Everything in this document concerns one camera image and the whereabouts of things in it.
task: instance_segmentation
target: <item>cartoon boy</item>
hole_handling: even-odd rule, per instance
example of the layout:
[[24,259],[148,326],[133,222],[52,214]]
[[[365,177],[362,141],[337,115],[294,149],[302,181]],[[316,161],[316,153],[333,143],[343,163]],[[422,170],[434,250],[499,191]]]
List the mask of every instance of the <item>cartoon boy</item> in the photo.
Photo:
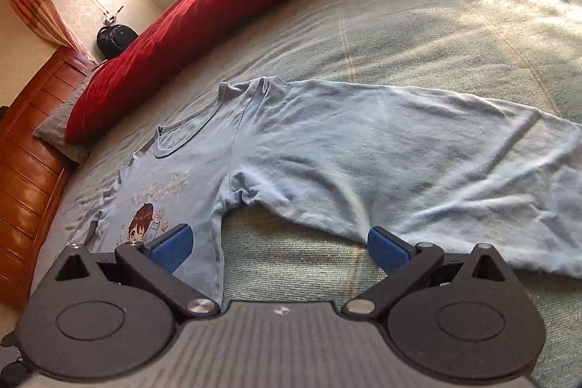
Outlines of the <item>cartoon boy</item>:
[[163,215],[164,214],[159,211],[154,217],[154,207],[152,204],[144,204],[139,208],[139,211],[136,212],[132,223],[129,224],[129,227],[127,228],[127,241],[143,242],[148,230],[152,230],[157,233],[159,223],[162,220]]

